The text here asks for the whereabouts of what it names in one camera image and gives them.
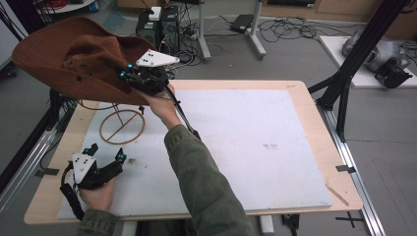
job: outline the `gray floor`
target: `gray floor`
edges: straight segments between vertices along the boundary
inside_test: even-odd
[[[134,33],[134,14],[115,10],[111,2],[104,6],[99,13],[88,13],[87,16],[115,33]],[[208,20],[206,29],[220,20]],[[218,30],[225,28],[225,24],[216,24],[213,28],[216,31],[212,33],[230,33]],[[356,29],[343,30],[352,33]],[[208,37],[212,60],[207,64],[178,69],[176,80],[291,80],[303,81],[309,87],[337,70],[324,48],[312,39],[281,39],[274,43],[265,42],[261,37],[260,40],[268,53],[263,61],[258,60],[251,43],[243,36]],[[415,65],[410,70],[417,73]],[[350,91],[347,143],[387,235],[417,235],[416,91],[416,88],[353,88]],[[0,79],[0,148],[5,156],[1,158],[0,170],[4,169],[47,109],[47,92],[46,86],[19,69],[16,78]],[[318,98],[321,94],[319,91],[312,97]],[[2,235],[76,234],[77,224],[31,226],[24,223],[23,217],[39,181],[39,178],[31,177],[0,219]],[[361,218],[359,211],[350,213],[354,218]],[[298,233],[368,235],[363,222],[357,221],[352,227],[349,221],[336,220],[336,217],[347,217],[347,212],[302,214]],[[258,229],[257,220],[253,218],[253,221]],[[273,221],[275,235],[291,235],[281,225],[279,215],[274,215]],[[120,234],[121,224],[118,224],[115,235]]]

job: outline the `hat brim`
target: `hat brim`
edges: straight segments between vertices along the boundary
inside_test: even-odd
[[[83,34],[115,36],[128,61],[135,63],[154,47],[136,36],[118,36],[88,18],[71,18],[40,29],[18,43],[12,60],[30,75],[49,87],[75,99],[105,101],[121,104],[147,105],[137,92],[124,92],[94,76],[65,70],[61,64],[74,40]]]

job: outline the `green sleeve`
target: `green sleeve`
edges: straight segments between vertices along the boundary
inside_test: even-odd
[[[111,236],[113,235],[116,216],[112,213],[88,209],[78,228],[79,236]]]
[[[253,235],[249,218],[207,147],[182,125],[168,132],[165,145],[198,235]]]

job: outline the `white board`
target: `white board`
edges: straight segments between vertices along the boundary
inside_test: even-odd
[[[338,67],[340,67],[341,64],[343,64],[344,59],[346,59],[341,53],[341,50],[343,44],[349,38],[350,36],[320,36],[322,45]],[[407,68],[404,69],[404,72],[409,73],[413,77],[406,80],[397,89],[417,88],[417,77]],[[352,86],[356,89],[385,89],[385,87],[375,79],[375,73],[369,71],[365,66],[359,68],[358,72],[353,77]]]
[[[286,90],[177,90],[177,98],[245,210],[331,206]],[[123,108],[137,109],[120,105]],[[188,213],[163,143],[166,128],[147,108],[147,125],[137,140],[108,145],[97,130],[110,112],[96,112],[83,148],[98,144],[95,157],[102,160],[98,166],[111,162],[119,147],[136,159],[123,166],[111,212],[121,216]],[[74,218],[65,201],[58,218]]]

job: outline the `black device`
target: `black device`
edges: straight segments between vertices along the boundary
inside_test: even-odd
[[[162,9],[160,16],[162,29],[163,53],[175,55],[180,51],[178,7],[172,6]]]
[[[98,145],[93,144],[90,148],[85,148],[83,154],[93,156],[98,150]],[[80,189],[93,190],[104,186],[112,178],[119,175],[123,172],[122,166],[126,160],[126,155],[123,153],[123,150],[120,148],[114,157],[114,161],[110,164],[104,166],[103,168],[97,168],[97,164],[94,161],[93,165],[89,169],[89,172],[86,174],[84,179],[78,184]],[[70,184],[65,183],[65,178],[67,173],[74,169],[74,162],[70,161],[67,168],[65,168],[64,173],[61,177],[61,193],[65,196],[68,203],[70,204],[71,209],[73,210],[74,215],[77,219],[82,220],[84,217],[84,211],[81,208],[80,200],[77,197],[76,183],[73,187]]]
[[[150,21],[149,14],[150,10],[144,10],[139,14],[136,36],[142,37],[157,48],[161,41],[160,22]]]
[[[251,25],[253,19],[254,15],[239,15],[230,26],[230,30],[244,33],[246,29]]]
[[[172,0],[172,2],[189,3],[193,5],[199,5],[200,0]]]
[[[316,0],[268,0],[271,5],[314,7]]]
[[[119,77],[126,80],[131,87],[148,95],[164,91],[163,86],[169,84],[168,76],[161,67],[138,67],[128,64],[126,71],[120,72]]]
[[[398,63],[395,59],[389,59],[375,75],[375,79],[377,79],[387,89],[395,89],[402,85],[402,83],[406,80],[413,77],[404,72],[404,70],[397,64]]]

